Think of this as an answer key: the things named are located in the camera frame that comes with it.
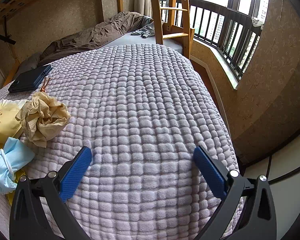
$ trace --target black phone case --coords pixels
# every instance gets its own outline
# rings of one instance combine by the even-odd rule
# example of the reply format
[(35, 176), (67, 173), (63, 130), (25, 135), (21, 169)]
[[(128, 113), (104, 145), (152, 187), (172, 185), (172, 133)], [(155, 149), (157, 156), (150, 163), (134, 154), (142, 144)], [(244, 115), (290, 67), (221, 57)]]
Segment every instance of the black phone case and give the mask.
[(11, 84), (8, 91), (12, 94), (37, 89), (51, 69), (51, 65), (45, 65), (21, 73)]

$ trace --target wooden floor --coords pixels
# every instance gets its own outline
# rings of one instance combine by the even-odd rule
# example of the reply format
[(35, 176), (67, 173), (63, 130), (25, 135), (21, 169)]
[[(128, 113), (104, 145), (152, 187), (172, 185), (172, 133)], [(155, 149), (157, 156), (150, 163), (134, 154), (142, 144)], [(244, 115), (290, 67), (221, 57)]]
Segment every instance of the wooden floor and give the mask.
[(193, 60), (190, 60), (190, 61), (192, 63), (192, 66), (193, 66), (194, 70), (196, 72), (198, 72), (200, 77), (202, 78), (202, 81), (203, 81), (204, 85), (208, 89), (208, 91), (209, 91), (209, 93), (210, 93), (210, 95), (213, 99), (213, 102), (216, 104), (216, 106), (218, 108), (218, 111), (220, 112), (217, 97), (216, 97), (216, 94), (213, 91), (212, 84), (211, 84), (210, 78), (208, 76), (208, 73), (206, 72), (206, 69), (203, 66), (199, 65), (198, 63), (194, 62)]

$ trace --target wooden ladder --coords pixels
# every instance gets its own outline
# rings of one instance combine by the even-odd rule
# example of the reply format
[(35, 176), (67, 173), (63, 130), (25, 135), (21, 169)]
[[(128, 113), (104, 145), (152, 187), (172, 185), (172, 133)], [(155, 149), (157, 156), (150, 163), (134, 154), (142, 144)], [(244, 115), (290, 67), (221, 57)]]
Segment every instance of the wooden ladder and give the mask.
[[(191, 30), (190, 30), (190, 7), (189, 0), (181, 0), (182, 8), (176, 8), (176, 0), (169, 0), (169, 7), (161, 7), (160, 0), (151, 0), (152, 3), (152, 14), (154, 20), (155, 30), (155, 41), (157, 44), (163, 44), (164, 39), (172, 39), (182, 37), (183, 40), (183, 55), (190, 58), (190, 47), (191, 47)], [(161, 24), (161, 10), (168, 10), (168, 22), (164, 25), (169, 34), (163, 35), (162, 24)], [(182, 11), (182, 32), (173, 33), (173, 22), (175, 11)]]

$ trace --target metal screw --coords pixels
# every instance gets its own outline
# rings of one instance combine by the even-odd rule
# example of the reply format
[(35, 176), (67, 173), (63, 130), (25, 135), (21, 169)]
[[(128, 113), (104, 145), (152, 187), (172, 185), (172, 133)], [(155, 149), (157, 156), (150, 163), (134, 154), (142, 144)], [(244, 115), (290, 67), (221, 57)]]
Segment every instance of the metal screw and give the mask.
[(264, 175), (260, 175), (260, 180), (262, 180), (262, 181), (266, 181), (267, 180), (267, 177), (266, 176), (264, 176)]
[(56, 171), (50, 171), (49, 173), (48, 173), (48, 177), (49, 178), (54, 178), (56, 176)]
[(24, 182), (24, 181), (26, 181), (27, 180), (27, 176), (21, 176), (20, 177), (20, 179), (19, 179), (19, 181), (21, 181), (21, 182)]
[(239, 176), (239, 173), (236, 171), (236, 170), (232, 170), (232, 171), (230, 171), (230, 175), (232, 176), (232, 177), (238, 177)]

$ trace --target gray bed sheet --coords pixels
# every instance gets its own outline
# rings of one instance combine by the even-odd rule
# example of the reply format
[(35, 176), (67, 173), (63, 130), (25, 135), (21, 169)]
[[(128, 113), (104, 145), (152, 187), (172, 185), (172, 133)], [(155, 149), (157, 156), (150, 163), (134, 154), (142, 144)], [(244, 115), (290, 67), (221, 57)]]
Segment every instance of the gray bed sheet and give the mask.
[[(142, 38), (141, 36), (134, 36), (131, 35), (131, 33), (126, 33), (122, 37), (104, 45), (103, 48), (120, 46), (120, 45), (130, 45), (130, 44), (155, 44), (155, 36)], [(180, 54), (182, 54), (183, 46), (173, 39), (164, 40), (163, 45), (171, 49), (174, 49)]]

